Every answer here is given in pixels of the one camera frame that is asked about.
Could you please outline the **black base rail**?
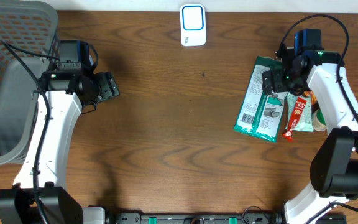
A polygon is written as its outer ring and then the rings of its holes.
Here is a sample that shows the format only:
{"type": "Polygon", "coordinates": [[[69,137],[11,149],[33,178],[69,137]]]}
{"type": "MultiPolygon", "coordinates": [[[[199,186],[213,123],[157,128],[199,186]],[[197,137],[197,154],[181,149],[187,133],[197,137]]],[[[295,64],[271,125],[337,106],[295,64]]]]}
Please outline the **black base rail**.
{"type": "Polygon", "coordinates": [[[116,214],[110,220],[115,224],[265,224],[284,223],[271,214],[251,212],[242,215],[141,215],[138,213],[116,214]]]}

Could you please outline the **mint green wipes pack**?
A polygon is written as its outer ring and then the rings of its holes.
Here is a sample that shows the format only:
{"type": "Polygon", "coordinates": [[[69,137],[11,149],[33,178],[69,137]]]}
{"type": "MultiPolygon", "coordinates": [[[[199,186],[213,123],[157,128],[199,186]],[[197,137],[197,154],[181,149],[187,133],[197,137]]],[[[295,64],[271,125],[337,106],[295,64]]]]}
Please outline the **mint green wipes pack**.
{"type": "MultiPolygon", "coordinates": [[[[300,121],[295,126],[295,131],[304,131],[304,132],[313,132],[313,125],[312,125],[312,104],[311,104],[311,97],[300,96],[300,98],[306,100],[306,106],[301,114],[300,121]]],[[[295,103],[298,99],[298,96],[292,95],[289,93],[287,95],[287,106],[288,106],[288,121],[290,121],[290,116],[292,111],[295,107],[295,103]]]]}

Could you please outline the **small orange box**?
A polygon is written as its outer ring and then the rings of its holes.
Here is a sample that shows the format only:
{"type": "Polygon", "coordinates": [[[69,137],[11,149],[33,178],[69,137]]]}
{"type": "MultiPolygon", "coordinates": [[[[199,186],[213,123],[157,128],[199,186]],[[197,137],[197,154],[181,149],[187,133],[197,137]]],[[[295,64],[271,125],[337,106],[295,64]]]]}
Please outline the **small orange box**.
{"type": "Polygon", "coordinates": [[[312,91],[305,91],[305,92],[303,93],[303,96],[304,96],[304,97],[307,97],[307,98],[310,98],[312,105],[314,105],[314,104],[317,103],[316,96],[315,96],[315,94],[314,94],[312,91]]]}

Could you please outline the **red sachet packet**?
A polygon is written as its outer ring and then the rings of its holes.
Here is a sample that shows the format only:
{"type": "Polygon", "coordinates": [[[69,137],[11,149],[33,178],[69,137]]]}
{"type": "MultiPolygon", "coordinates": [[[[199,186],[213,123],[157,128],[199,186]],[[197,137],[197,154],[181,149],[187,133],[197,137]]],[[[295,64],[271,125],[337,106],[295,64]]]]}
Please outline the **red sachet packet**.
{"type": "Polygon", "coordinates": [[[283,133],[283,137],[288,140],[292,141],[292,134],[293,130],[296,127],[296,125],[299,123],[301,115],[303,113],[303,110],[306,106],[307,101],[303,98],[298,97],[295,106],[293,108],[293,111],[290,116],[290,120],[288,122],[287,130],[283,133]]]}

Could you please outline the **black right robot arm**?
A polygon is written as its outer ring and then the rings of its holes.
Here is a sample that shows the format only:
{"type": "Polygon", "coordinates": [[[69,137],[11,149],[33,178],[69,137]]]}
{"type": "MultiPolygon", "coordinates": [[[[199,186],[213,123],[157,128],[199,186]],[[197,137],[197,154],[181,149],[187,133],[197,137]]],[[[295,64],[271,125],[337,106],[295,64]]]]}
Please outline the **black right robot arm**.
{"type": "Polygon", "coordinates": [[[344,56],[324,50],[279,50],[281,72],[264,72],[265,93],[311,90],[327,138],[310,166],[309,184],[274,213],[272,223],[316,223],[334,207],[358,199],[358,102],[347,81],[344,56]]]}

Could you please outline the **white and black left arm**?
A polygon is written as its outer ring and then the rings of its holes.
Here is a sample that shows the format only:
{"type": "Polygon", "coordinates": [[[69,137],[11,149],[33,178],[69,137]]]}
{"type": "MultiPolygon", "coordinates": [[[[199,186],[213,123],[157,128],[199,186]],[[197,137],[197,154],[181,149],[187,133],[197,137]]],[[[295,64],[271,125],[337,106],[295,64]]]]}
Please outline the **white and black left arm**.
{"type": "Polygon", "coordinates": [[[85,106],[119,96],[111,72],[44,72],[25,161],[10,189],[0,189],[2,223],[113,223],[107,209],[82,207],[66,185],[68,151],[85,106]]]}

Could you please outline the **dark grey plastic mesh basket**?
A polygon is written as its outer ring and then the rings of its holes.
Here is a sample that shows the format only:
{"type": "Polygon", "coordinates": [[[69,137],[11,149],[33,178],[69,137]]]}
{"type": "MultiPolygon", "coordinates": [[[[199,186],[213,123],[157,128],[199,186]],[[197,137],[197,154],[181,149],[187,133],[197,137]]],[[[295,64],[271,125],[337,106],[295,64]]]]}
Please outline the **dark grey plastic mesh basket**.
{"type": "Polygon", "coordinates": [[[36,77],[59,56],[58,14],[40,1],[0,1],[0,165],[24,161],[36,119],[36,77]]]}

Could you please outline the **white jar green lid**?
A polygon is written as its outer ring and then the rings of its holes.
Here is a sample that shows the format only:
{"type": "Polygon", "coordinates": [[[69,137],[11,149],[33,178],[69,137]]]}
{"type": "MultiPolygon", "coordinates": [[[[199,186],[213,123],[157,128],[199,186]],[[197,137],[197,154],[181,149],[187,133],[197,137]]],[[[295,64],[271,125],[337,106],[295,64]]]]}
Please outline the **white jar green lid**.
{"type": "Polygon", "coordinates": [[[322,111],[320,109],[317,109],[313,114],[312,114],[312,125],[313,125],[313,129],[315,131],[325,131],[327,130],[326,127],[326,123],[324,120],[324,116],[322,114],[322,111]]]}

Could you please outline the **green 3M package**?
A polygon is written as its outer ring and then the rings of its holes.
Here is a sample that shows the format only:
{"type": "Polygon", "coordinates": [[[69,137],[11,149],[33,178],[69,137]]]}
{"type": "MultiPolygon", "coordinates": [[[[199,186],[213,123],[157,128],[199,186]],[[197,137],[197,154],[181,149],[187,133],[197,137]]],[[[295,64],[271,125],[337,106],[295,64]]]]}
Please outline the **green 3M package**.
{"type": "Polygon", "coordinates": [[[262,74],[281,67],[282,64],[272,58],[256,58],[234,125],[235,131],[270,142],[277,140],[287,93],[265,95],[262,91],[262,74]]]}

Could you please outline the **white barcode scanner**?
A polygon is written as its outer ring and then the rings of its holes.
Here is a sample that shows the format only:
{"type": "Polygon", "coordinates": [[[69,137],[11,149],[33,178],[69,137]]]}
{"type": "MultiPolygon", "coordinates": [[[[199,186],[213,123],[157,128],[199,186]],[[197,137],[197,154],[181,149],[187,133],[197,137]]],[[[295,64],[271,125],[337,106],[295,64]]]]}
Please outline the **white barcode scanner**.
{"type": "Polygon", "coordinates": [[[201,4],[185,4],[180,8],[181,44],[197,47],[206,43],[206,11],[201,4]]]}

